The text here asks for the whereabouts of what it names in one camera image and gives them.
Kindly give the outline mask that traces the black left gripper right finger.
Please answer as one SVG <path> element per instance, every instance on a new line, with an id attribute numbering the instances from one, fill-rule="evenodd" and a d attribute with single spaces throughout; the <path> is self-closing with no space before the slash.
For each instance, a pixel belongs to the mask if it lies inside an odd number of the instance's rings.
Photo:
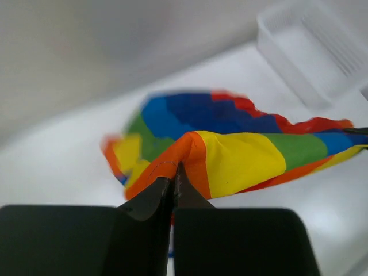
<path id="1" fill-rule="evenodd" d="M 193 187 L 182 164 L 174 184 L 174 274 L 208 275 L 210 216 L 216 208 Z"/>

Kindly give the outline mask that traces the rainbow striped shorts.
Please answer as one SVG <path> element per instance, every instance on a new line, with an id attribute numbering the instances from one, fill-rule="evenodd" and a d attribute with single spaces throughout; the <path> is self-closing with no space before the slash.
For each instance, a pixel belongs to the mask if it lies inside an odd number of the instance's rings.
<path id="1" fill-rule="evenodd" d="M 367 129 L 314 117 L 291 123 L 247 97 L 193 90 L 152 97 L 103 153 L 131 199 L 183 166 L 207 198 L 280 185 L 344 162 L 367 148 Z"/>

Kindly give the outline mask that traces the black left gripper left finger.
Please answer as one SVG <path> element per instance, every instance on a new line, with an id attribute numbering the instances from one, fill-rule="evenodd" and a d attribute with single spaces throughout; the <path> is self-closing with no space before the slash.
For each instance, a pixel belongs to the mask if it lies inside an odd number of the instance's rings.
<path id="1" fill-rule="evenodd" d="M 173 182 L 159 178 L 119 207 L 124 275 L 166 275 Z"/>

